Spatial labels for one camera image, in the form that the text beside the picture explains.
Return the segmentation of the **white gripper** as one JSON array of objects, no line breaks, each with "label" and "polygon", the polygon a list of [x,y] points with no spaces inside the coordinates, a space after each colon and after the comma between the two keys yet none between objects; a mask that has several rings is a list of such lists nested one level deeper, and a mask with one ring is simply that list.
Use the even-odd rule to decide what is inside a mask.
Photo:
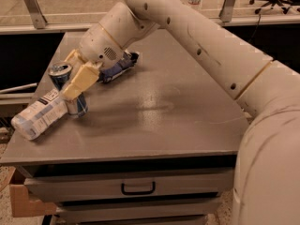
[{"label": "white gripper", "polygon": [[114,66],[124,53],[99,23],[93,25],[82,36],[79,51],[80,53],[77,49],[72,50],[65,58],[65,62],[73,67],[80,66],[83,63],[81,56],[91,62],[83,64],[62,90],[64,100],[73,100],[89,89],[98,80],[101,67],[106,69]]}]

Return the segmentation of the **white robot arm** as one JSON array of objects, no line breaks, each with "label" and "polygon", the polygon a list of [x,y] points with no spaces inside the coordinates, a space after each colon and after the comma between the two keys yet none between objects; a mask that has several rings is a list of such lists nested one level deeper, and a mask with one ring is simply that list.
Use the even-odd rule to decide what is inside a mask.
[{"label": "white robot arm", "polygon": [[133,42],[166,29],[253,121],[235,167],[232,225],[300,225],[300,75],[180,0],[123,0],[83,36],[73,100]]}]

